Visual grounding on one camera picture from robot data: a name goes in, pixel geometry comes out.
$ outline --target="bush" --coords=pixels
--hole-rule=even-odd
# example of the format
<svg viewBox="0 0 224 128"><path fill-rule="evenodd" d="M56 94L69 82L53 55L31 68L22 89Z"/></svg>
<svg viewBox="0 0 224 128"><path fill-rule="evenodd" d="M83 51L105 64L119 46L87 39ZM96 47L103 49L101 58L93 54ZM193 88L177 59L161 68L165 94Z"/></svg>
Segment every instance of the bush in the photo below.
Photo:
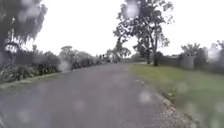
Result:
<svg viewBox="0 0 224 128"><path fill-rule="evenodd" d="M25 65L6 64L0 69L0 83L33 77L35 69Z"/></svg>

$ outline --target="grass verge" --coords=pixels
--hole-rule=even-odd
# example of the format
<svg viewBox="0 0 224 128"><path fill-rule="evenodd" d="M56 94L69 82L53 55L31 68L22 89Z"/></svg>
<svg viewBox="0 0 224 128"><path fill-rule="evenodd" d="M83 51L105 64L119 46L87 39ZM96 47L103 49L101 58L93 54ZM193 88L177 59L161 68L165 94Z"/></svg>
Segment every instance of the grass verge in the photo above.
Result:
<svg viewBox="0 0 224 128"><path fill-rule="evenodd" d="M130 70L202 125L224 127L224 76L143 64L131 65Z"/></svg>
<svg viewBox="0 0 224 128"><path fill-rule="evenodd" d="M11 91L13 89L21 89L26 87L28 84L31 84L37 80L43 80L46 78L50 78L56 75L59 75L60 73L53 73L53 74L48 74L48 75L43 75L43 76L37 76L37 77L32 77L28 79L24 79L21 81L15 81L15 82L10 82L10 83L4 83L0 85L0 91Z"/></svg>

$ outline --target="overcast sky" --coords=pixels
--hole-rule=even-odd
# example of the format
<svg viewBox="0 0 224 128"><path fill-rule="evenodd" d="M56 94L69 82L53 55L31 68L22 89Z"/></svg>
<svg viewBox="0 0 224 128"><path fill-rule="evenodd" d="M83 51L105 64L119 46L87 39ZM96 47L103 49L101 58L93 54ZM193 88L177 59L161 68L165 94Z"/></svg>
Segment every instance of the overcast sky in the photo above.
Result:
<svg viewBox="0 0 224 128"><path fill-rule="evenodd" d="M186 43L210 46L224 39L223 0L171 0L174 4L175 23L164 28L170 39L165 54L181 51ZM117 25L117 13L123 0L45 0L48 13L42 31L36 41L38 49L58 54L60 48L71 45L93 55L113 48L116 38L113 30ZM132 48L135 40L125 44Z"/></svg>

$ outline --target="road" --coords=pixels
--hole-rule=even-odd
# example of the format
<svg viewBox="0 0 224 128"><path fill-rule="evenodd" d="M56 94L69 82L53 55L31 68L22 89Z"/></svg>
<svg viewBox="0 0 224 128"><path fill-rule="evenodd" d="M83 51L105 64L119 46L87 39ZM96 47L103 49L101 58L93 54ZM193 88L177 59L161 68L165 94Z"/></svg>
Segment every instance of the road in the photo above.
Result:
<svg viewBox="0 0 224 128"><path fill-rule="evenodd" d="M9 128L180 128L178 114L127 64L75 70L0 99Z"/></svg>

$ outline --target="tree canopy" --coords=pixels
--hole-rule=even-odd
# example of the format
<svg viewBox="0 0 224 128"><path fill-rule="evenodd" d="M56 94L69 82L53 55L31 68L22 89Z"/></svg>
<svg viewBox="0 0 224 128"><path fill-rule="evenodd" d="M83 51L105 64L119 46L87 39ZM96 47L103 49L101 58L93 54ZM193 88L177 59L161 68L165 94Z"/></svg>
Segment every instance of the tree canopy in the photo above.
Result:
<svg viewBox="0 0 224 128"><path fill-rule="evenodd" d="M172 23L171 2L165 0L126 0L118 14L115 36L120 48L130 37L136 37L138 51L146 54L149 61L150 51L155 55L158 47L168 46L169 40L162 31L163 24Z"/></svg>
<svg viewBox="0 0 224 128"><path fill-rule="evenodd" d="M46 13L42 0L0 0L0 52L35 39Z"/></svg>

